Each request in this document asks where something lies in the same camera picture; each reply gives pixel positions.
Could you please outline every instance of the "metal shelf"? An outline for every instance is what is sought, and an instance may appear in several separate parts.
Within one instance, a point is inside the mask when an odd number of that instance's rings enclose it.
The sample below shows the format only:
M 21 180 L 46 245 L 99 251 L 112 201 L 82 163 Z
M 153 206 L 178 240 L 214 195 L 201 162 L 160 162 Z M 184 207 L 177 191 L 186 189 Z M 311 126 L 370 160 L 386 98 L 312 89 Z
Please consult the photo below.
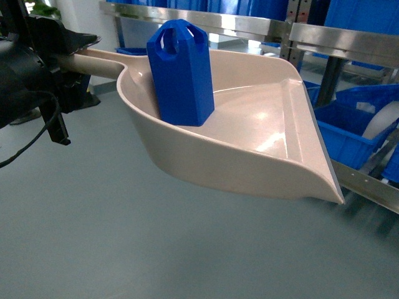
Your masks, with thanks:
M 307 4 L 303 7 L 299 3 L 297 9 L 308 9 L 310 4 Z M 289 22 L 281 22 L 261 17 L 109 2 L 100 2 L 100 9 L 116 19 L 127 17 L 159 24 L 170 19 L 185 19 L 211 33 L 259 42 L 281 42 L 284 53 L 309 51 L 329 55 L 327 66 L 337 65 L 337 70 L 332 71 L 334 74 L 324 76 L 326 82 L 322 84 L 322 89 L 334 89 L 337 80 L 329 80 L 328 77 L 335 76 L 338 79 L 340 72 L 338 66 L 343 65 L 342 59 L 382 65 L 391 69 L 399 68 L 399 36 L 313 26 L 298 23 L 300 19 L 290 17 Z M 298 63 L 291 61 L 289 56 L 281 55 L 294 65 Z M 336 161 L 332 164 L 343 187 L 399 214 L 399 189 L 381 183 L 365 171 L 356 171 Z
M 100 9 L 114 17 L 128 17 L 160 24 L 170 19 L 185 19 L 208 32 L 259 42 L 281 42 L 285 36 L 289 36 L 289 40 L 293 42 L 293 49 L 393 69 L 399 67 L 399 36 L 301 23 L 290 24 L 261 17 L 133 4 L 100 2 Z
M 159 24 L 171 19 L 185 19 L 208 32 L 261 42 L 280 42 L 287 29 L 285 22 L 261 17 L 243 17 L 109 2 L 100 2 L 100 9 L 114 17 L 129 17 Z

